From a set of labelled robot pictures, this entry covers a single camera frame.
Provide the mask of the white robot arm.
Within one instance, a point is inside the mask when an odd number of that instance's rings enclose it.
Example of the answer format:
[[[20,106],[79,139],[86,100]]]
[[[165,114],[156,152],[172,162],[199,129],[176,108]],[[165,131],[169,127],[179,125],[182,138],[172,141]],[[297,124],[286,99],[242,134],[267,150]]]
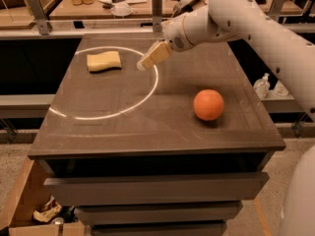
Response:
[[[245,40],[315,121],[315,46],[267,16],[255,0],[209,0],[162,24],[163,40],[138,62],[146,71],[172,52],[204,42]],[[279,236],[315,236],[315,147],[296,164],[283,202]]]

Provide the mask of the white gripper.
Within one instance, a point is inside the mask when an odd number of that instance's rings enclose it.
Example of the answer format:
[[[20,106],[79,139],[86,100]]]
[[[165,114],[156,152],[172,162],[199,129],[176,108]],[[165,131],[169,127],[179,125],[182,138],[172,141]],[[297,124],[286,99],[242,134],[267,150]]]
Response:
[[[185,32],[185,18],[186,14],[183,14],[161,23],[164,40],[156,41],[139,60],[137,68],[140,71],[147,71],[164,61],[172,54],[172,50],[183,52],[194,47]]]

